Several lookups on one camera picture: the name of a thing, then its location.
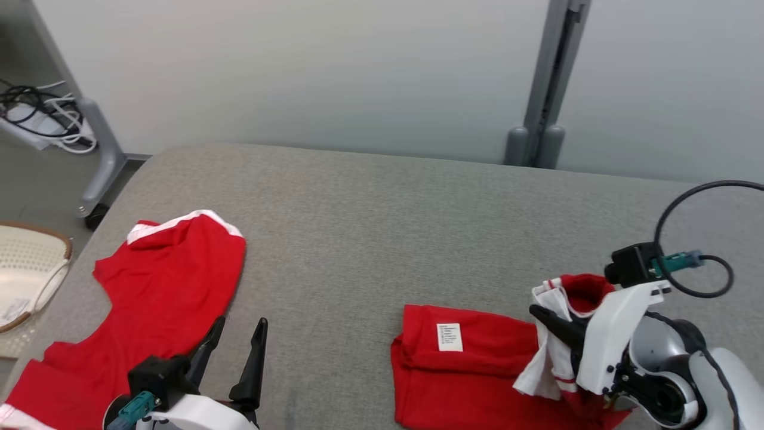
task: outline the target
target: red garment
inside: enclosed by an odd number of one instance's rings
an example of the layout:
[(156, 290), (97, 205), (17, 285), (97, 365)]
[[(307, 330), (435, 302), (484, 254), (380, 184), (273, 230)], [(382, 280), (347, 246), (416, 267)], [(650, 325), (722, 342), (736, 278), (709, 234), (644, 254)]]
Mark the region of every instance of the red garment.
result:
[[(437, 324), (459, 324), (463, 351), (440, 350)], [(513, 387), (536, 353), (533, 324), (495, 314), (406, 305), (390, 348), (395, 420), (427, 430), (601, 430), (628, 412), (583, 419), (567, 403)]]
[(225, 313), (244, 263), (238, 230), (212, 211), (156, 225), (141, 221), (95, 263), (108, 316), (82, 342), (56, 342), (30, 361), (8, 403), (59, 430), (101, 429), (133, 366), (189, 353)]

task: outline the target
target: gray fabric surface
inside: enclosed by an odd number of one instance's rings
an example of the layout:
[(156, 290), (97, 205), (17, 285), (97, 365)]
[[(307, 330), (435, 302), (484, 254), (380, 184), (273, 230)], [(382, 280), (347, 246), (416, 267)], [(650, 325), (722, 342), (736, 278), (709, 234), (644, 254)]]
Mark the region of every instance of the gray fabric surface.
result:
[[(688, 187), (259, 145), (166, 151), (117, 199), (5, 391), (52, 341), (77, 342), (98, 327), (110, 305), (91, 276), (93, 263), (111, 255), (136, 221), (206, 208), (241, 230), (248, 251), (202, 392), (227, 397), (255, 324), (267, 317), (263, 428), (396, 428), (389, 346), (404, 304), (529, 321), (530, 288), (562, 273), (601, 272), (615, 249), (649, 240), (662, 209)], [(659, 309), (697, 323), (760, 381), (763, 202), (752, 191), (711, 191), (672, 217), (667, 250), (717, 253), (737, 281), (722, 298), (673, 294)], [(718, 267), (681, 278), (697, 288), (724, 280)], [(654, 428), (644, 420), (636, 414), (623, 428)]]

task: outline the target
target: gray floor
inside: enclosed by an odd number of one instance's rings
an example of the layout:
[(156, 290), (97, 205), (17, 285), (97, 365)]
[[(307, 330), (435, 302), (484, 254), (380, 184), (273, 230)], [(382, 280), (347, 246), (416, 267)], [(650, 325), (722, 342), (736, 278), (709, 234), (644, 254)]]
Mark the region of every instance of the gray floor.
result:
[[(72, 155), (56, 147), (37, 151), (0, 130), (0, 220), (15, 220), (46, 227), (68, 236), (74, 258), (92, 232), (75, 217), (79, 199), (97, 169), (100, 154)], [(111, 203), (140, 163), (129, 163), (112, 192)], [(15, 360), (0, 357), (0, 387)]]

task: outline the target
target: white fabric label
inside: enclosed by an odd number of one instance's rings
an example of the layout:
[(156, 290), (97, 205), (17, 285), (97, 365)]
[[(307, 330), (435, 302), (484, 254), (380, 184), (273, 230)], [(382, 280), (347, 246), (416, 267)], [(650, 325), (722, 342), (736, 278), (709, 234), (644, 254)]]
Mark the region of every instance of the white fabric label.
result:
[(438, 350), (464, 352), (459, 323), (436, 324), (436, 326), (438, 326)]
[(14, 298), (10, 303), (0, 308), (0, 325), (6, 325), (21, 315), (21, 312), (29, 304), (28, 298)]

